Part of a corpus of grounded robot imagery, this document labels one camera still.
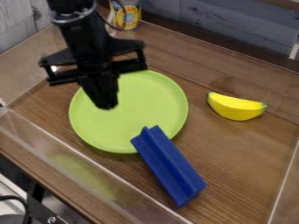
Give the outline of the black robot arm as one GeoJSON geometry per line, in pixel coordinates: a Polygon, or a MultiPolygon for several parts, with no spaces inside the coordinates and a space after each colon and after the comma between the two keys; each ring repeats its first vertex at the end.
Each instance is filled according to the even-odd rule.
{"type": "Polygon", "coordinates": [[[139,40],[108,34],[97,0],[47,0],[51,21],[67,44],[61,51],[40,58],[39,67],[52,85],[76,82],[93,105],[111,110],[117,105],[117,78],[147,69],[139,40]]]}

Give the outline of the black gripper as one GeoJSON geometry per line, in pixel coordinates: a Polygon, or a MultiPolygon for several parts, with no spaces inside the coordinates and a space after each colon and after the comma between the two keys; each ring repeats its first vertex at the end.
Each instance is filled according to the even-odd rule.
{"type": "Polygon", "coordinates": [[[77,82],[100,109],[117,105],[117,77],[147,69],[143,41],[113,38],[96,12],[53,13],[67,48],[41,57],[51,85],[77,82]]]}

